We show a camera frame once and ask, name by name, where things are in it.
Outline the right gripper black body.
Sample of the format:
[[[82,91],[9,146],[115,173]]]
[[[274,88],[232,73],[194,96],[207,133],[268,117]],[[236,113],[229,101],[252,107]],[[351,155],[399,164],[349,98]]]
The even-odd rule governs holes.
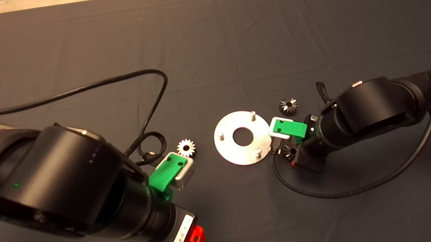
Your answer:
[[[323,173],[326,167],[329,150],[326,145],[315,145],[306,147],[303,144],[298,145],[294,156],[296,166],[305,168],[316,174]]]

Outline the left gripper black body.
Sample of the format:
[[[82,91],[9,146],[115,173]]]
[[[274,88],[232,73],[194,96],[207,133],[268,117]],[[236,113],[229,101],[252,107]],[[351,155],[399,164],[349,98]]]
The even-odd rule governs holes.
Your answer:
[[[168,203],[165,210],[159,211],[155,222],[158,221],[162,226],[150,242],[190,242],[197,225],[195,213],[173,203]]]

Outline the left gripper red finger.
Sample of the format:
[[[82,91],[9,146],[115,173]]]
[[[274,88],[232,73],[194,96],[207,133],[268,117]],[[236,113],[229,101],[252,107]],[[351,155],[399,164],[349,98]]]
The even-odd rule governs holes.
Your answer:
[[[206,234],[204,228],[200,225],[194,226],[187,242],[206,242]]]

